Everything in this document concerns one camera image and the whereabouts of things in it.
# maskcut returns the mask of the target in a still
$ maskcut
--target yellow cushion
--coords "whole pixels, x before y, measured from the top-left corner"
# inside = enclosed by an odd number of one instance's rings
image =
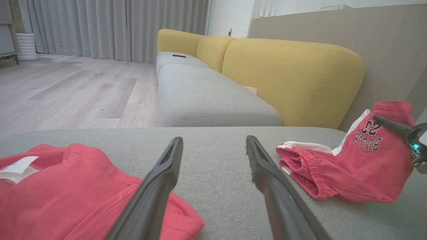
[[[177,52],[196,56],[197,44],[203,35],[181,32],[170,29],[161,29],[157,35],[157,53]]]
[[[196,57],[209,67],[221,72],[225,51],[235,38],[205,36],[199,40]]]
[[[338,128],[363,81],[359,55],[343,47],[273,39],[236,39],[222,74],[258,89],[284,126]]]

